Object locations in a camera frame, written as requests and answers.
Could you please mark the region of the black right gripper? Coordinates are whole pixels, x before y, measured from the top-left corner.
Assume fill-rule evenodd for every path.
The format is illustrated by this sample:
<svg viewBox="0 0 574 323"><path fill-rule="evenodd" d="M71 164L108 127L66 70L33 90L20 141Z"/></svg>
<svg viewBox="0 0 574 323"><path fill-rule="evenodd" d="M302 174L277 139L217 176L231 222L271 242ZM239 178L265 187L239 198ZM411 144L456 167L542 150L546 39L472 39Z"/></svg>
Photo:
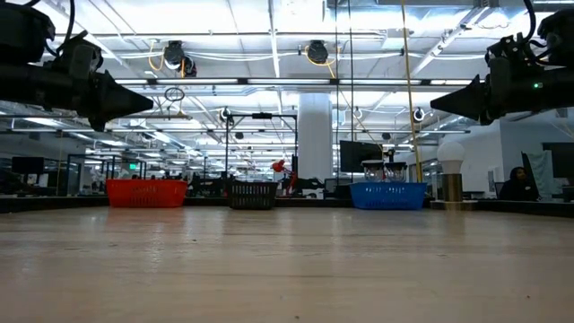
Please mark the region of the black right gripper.
<svg viewBox="0 0 574 323"><path fill-rule="evenodd" d="M574 107L574 67L515 67L498 57L490 60L489 68L488 80L476 76L466 87L432 100L430 106L483 126L491 124L494 115Z"/></svg>

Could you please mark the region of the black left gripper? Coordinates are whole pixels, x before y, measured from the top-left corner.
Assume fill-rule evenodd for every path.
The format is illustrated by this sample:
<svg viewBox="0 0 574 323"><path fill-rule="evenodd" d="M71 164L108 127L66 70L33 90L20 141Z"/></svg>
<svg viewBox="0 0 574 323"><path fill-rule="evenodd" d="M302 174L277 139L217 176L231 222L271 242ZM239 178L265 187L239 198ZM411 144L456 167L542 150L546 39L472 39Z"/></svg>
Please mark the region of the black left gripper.
<svg viewBox="0 0 574 323"><path fill-rule="evenodd" d="M0 100L74 110L97 132L113 119L153 107L152 100L117 84L109 72L92 74L89 65L0 63Z"/></svg>

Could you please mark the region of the white bulb on metal stand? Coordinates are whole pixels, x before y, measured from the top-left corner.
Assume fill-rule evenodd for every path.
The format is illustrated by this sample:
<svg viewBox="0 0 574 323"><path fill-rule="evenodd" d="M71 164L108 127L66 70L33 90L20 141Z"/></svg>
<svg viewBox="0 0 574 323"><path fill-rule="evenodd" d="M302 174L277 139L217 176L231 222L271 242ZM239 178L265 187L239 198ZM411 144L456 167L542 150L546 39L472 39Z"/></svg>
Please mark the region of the white bulb on metal stand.
<svg viewBox="0 0 574 323"><path fill-rule="evenodd" d="M465 148L458 142L443 143L437 150L437 158L442 167L441 182L443 207L448 212L470 212L476 208L473 201L463 198L462 163Z"/></svg>

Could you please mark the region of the red plastic basket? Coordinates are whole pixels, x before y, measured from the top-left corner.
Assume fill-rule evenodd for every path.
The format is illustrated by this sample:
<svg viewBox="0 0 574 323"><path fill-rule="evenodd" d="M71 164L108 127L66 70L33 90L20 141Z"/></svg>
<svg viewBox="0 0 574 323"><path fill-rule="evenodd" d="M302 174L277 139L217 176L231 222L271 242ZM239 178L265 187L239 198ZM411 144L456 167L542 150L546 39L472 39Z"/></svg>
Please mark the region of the red plastic basket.
<svg viewBox="0 0 574 323"><path fill-rule="evenodd" d="M112 207L181 207L187 183L177 179L108 179L106 189Z"/></svg>

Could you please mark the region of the person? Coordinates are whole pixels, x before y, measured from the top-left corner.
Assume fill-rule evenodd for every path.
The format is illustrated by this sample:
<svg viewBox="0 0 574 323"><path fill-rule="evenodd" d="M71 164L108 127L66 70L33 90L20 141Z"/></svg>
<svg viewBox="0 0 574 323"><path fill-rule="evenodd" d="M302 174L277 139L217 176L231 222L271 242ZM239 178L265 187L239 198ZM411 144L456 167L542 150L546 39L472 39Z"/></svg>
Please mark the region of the person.
<svg viewBox="0 0 574 323"><path fill-rule="evenodd" d="M515 167L499 193L500 200L535 202L539 199L536 186L529 179L524 167Z"/></svg>

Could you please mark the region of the black computer monitor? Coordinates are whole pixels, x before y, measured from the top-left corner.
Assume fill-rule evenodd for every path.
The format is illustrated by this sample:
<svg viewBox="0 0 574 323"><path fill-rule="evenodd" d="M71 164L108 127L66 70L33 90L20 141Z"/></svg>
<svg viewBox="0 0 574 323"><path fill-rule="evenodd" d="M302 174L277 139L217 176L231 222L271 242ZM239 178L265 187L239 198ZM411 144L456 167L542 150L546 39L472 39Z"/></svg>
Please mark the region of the black computer monitor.
<svg viewBox="0 0 574 323"><path fill-rule="evenodd" d="M377 144L341 140L339 148L339 169L341 172L363 172L362 163L364 161L381 161L383 159L383 151Z"/></svg>
<svg viewBox="0 0 574 323"><path fill-rule="evenodd" d="M41 174L44 172L43 157L14 156L11 171L18 174Z"/></svg>
<svg viewBox="0 0 574 323"><path fill-rule="evenodd" d="M551 153L555 178L574 178L574 143L543 143L543 150Z"/></svg>

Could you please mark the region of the blue plastic basket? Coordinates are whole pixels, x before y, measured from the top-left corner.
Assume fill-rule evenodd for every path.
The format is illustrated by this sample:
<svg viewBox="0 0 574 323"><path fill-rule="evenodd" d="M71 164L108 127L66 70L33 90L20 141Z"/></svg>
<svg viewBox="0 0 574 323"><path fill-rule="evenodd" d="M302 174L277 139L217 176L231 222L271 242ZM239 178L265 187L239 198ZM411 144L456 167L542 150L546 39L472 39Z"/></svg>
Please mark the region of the blue plastic basket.
<svg viewBox="0 0 574 323"><path fill-rule="evenodd" d="M350 185L355 208L365 210L418 210L423 206L426 183L359 182Z"/></svg>

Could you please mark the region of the white square pillar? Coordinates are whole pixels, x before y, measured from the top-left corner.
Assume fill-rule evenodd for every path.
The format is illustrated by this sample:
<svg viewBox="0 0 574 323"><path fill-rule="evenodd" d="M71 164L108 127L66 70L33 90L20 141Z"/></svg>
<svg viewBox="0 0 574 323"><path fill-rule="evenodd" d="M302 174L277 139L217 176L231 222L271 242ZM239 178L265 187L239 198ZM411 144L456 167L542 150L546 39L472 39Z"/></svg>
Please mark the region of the white square pillar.
<svg viewBox="0 0 574 323"><path fill-rule="evenodd" d="M304 92L298 109L298 170L304 179L333 173L332 103L328 93Z"/></svg>

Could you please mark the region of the black plastic basket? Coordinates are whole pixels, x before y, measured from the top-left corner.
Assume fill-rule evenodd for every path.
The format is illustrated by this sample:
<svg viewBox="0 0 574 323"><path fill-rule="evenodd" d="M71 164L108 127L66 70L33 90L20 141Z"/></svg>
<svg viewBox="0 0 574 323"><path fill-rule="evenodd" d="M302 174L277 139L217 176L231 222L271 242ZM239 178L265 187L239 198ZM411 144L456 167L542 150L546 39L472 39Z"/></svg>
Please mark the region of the black plastic basket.
<svg viewBox="0 0 574 323"><path fill-rule="evenodd" d="M270 210L274 208L277 182L234 180L228 187L228 204L235 210Z"/></svg>

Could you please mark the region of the red articulated desk lamp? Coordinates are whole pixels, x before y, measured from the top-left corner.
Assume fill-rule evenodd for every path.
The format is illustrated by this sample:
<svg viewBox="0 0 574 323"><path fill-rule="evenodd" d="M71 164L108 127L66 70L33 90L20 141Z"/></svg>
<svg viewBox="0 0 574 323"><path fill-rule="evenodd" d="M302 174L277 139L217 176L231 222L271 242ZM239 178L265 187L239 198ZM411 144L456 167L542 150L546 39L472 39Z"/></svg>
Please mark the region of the red articulated desk lamp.
<svg viewBox="0 0 574 323"><path fill-rule="evenodd" d="M290 170L285 167L285 160L274 162L272 164L272 170L283 174L281 183L284 193L286 196L292 196L296 191L295 185L298 178L297 173L294 170Z"/></svg>

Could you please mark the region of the black metal rack frame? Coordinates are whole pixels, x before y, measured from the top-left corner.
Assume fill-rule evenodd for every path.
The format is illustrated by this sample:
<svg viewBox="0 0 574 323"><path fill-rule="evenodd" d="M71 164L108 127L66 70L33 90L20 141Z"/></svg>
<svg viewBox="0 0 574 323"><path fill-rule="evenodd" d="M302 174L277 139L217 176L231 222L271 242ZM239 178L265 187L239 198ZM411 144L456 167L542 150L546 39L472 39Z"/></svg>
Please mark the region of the black metal rack frame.
<svg viewBox="0 0 574 323"><path fill-rule="evenodd" d="M103 196L109 179L145 179L146 161L116 154L69 154L65 163L65 196Z"/></svg>

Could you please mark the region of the black aluminium table frame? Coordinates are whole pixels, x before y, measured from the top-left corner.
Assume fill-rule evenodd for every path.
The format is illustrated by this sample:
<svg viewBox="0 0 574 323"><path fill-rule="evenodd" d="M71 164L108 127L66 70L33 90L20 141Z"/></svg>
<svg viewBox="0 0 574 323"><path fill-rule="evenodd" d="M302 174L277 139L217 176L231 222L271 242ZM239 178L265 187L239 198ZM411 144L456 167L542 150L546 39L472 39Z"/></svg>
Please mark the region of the black aluminium table frame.
<svg viewBox="0 0 574 323"><path fill-rule="evenodd" d="M0 214L108 205L109 201L104 196L3 197L0 198ZM352 201L338 199L278 198L275 205L277 207L352 208ZM574 219L574 202L516 202L481 199L464 201L459 205L458 209L464 211L531 214Z"/></svg>

